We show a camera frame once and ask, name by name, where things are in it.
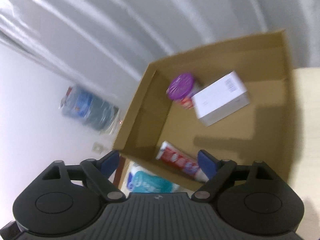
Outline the red toothpaste tube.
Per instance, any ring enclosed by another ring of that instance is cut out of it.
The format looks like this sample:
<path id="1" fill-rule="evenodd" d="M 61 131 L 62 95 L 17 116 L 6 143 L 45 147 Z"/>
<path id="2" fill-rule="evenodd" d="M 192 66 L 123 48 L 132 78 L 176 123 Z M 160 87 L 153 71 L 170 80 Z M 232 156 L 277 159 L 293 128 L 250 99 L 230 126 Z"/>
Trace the red toothpaste tube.
<path id="1" fill-rule="evenodd" d="M 156 159 L 192 177 L 195 181 L 202 183 L 208 181 L 208 177 L 201 170 L 198 162 L 194 158 L 185 154 L 167 141 L 161 144 Z"/>

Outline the white rectangular box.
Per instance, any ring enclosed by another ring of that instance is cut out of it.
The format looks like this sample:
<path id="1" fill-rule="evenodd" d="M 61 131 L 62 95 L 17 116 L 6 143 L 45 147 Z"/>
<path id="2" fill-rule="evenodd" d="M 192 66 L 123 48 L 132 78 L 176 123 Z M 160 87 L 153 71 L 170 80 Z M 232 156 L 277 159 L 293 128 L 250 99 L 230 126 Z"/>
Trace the white rectangular box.
<path id="1" fill-rule="evenodd" d="M 235 71 L 223 76 L 192 97 L 197 118 L 210 126 L 249 105 L 247 88 Z"/>

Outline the purple lid air freshener jar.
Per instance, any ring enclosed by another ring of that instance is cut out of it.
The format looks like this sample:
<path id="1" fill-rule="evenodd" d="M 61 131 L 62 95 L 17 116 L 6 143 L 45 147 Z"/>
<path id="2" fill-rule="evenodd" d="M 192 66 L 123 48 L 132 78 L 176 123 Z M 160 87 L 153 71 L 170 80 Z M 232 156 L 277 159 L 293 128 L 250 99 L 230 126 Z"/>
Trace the purple lid air freshener jar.
<path id="1" fill-rule="evenodd" d="M 175 77 L 166 94 L 168 98 L 185 109 L 193 108 L 192 97 L 201 90 L 201 86 L 190 73 L 183 73 Z"/>

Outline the blue tissue pack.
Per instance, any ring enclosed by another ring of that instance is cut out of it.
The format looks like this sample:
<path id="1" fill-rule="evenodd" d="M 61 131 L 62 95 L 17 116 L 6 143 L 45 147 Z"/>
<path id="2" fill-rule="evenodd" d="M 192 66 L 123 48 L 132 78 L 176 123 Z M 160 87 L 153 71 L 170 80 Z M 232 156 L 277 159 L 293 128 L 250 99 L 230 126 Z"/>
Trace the blue tissue pack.
<path id="1" fill-rule="evenodd" d="M 126 182 L 126 188 L 135 193 L 173 193 L 179 187 L 136 163 L 133 163 L 129 169 Z"/>

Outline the blue water jug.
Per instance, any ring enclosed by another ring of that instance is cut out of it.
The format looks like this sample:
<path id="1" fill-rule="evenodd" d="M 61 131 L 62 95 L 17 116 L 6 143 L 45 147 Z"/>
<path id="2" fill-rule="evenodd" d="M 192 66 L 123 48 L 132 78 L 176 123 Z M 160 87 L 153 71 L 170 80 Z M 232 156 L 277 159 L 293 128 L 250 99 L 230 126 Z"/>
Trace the blue water jug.
<path id="1" fill-rule="evenodd" d="M 60 109 L 63 116 L 97 132 L 111 128 L 119 113 L 117 106 L 78 85 L 68 88 Z"/>

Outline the white water dispenser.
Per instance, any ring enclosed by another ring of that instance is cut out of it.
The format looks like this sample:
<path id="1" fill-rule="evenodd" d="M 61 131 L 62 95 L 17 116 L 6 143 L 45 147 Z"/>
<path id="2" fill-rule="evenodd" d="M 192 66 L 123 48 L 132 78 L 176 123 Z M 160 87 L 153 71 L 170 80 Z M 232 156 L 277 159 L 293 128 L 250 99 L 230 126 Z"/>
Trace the white water dispenser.
<path id="1" fill-rule="evenodd" d="M 100 135 L 113 135 L 116 132 L 116 130 L 121 126 L 122 122 L 123 121 L 121 119 L 121 115 L 118 112 L 110 126 L 100 131 Z"/>

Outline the brown cardboard box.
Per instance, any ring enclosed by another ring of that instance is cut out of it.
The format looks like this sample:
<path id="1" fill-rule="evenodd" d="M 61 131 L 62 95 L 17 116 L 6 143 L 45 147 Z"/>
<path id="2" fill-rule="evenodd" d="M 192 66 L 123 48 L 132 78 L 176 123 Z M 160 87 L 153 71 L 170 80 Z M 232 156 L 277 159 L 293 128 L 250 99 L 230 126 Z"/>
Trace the brown cardboard box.
<path id="1" fill-rule="evenodd" d="M 283 180 L 297 153 L 296 82 L 287 34 L 254 34 L 150 63 L 113 148 L 191 191 L 202 183 L 169 143 L 192 158 L 205 150 L 240 165 L 264 161 Z"/>

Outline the white curtain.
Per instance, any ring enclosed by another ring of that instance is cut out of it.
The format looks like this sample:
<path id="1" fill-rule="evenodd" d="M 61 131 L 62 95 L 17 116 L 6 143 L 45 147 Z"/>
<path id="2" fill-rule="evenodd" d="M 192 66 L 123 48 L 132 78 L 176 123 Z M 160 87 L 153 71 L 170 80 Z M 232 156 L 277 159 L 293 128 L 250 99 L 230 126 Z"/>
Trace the white curtain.
<path id="1" fill-rule="evenodd" d="M 1 0 L 1 41 L 89 83 L 86 59 L 139 80 L 157 58 L 285 29 L 296 67 L 319 66 L 319 0 Z"/>

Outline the white wall socket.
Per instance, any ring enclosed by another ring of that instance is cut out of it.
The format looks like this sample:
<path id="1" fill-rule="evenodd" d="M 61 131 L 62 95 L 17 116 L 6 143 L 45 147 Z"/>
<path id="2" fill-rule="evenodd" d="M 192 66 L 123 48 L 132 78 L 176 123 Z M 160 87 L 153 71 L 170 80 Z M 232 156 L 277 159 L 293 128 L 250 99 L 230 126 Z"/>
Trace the white wall socket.
<path id="1" fill-rule="evenodd" d="M 98 142 L 95 142 L 92 146 L 92 152 L 96 154 L 102 154 L 104 152 L 104 146 L 103 144 L 100 144 Z"/>

